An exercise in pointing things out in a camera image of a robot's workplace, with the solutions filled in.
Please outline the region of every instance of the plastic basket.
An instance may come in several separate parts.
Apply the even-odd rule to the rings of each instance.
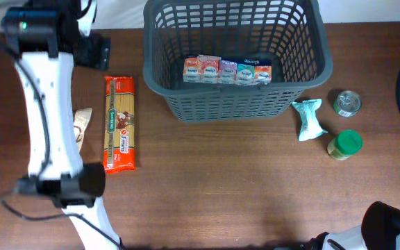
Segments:
[[[192,54],[268,58],[272,81],[183,82]],[[149,0],[144,8],[144,80],[184,122],[277,116],[332,71],[315,0]]]

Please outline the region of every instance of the spaghetti package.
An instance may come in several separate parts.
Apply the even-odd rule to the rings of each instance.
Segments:
[[[134,82],[132,77],[126,76],[105,76],[105,80],[104,170],[107,174],[134,170]]]

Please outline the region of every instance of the wooden table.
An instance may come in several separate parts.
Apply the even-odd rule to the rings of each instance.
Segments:
[[[142,30],[103,31],[112,38],[110,71],[76,68],[74,109],[93,108],[81,152],[103,150],[103,75],[130,75],[137,85],[137,166],[107,177],[104,201],[125,244],[151,247],[243,247],[309,240],[359,225],[374,201],[400,208],[400,116],[394,87],[400,24],[329,24],[334,72],[301,98],[321,98],[330,131],[298,142],[300,120],[289,108],[272,119],[184,124],[142,77]],[[363,107],[352,118],[332,108],[340,90]],[[358,131],[362,151],[344,162],[327,155],[335,134]],[[13,64],[0,55],[0,193],[27,171],[24,96]],[[11,201],[25,213],[59,213],[49,201]],[[25,222],[0,206],[0,249],[82,249],[68,219]]]

